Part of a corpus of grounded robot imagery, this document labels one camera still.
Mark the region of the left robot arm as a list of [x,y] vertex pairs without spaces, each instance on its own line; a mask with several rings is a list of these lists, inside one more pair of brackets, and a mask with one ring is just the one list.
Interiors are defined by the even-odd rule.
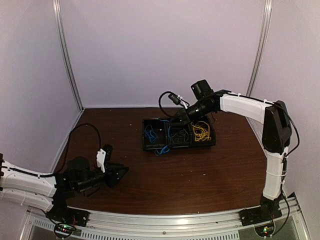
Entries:
[[108,156],[99,150],[97,168],[94,170],[90,169],[87,158],[75,157],[67,162],[67,168],[62,173],[28,171],[1,159],[0,198],[38,208],[61,222],[67,222],[72,218],[67,199],[101,185],[113,188],[129,171],[124,164],[108,161]]

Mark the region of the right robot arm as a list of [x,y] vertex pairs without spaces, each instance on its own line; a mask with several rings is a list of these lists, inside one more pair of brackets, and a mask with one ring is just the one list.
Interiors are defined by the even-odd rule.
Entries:
[[178,110],[174,118],[189,123],[222,111],[249,118],[263,126],[261,143],[267,160],[266,177],[256,216],[261,221],[268,220],[276,212],[287,175],[292,124],[286,104],[281,100],[260,100],[225,89],[214,91],[205,79],[194,83],[191,89],[196,103]]

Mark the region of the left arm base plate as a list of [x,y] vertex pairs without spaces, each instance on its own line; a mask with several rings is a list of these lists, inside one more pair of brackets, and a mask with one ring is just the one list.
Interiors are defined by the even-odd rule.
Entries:
[[54,221],[68,223],[70,225],[86,227],[90,213],[76,208],[62,208],[54,206],[48,211],[47,216]]

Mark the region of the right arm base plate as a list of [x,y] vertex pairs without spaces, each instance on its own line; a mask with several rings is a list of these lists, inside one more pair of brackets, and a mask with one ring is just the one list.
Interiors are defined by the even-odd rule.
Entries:
[[254,208],[245,208],[239,211],[238,214],[242,226],[268,222],[283,215],[278,204],[270,205],[268,203],[263,203],[261,206]]

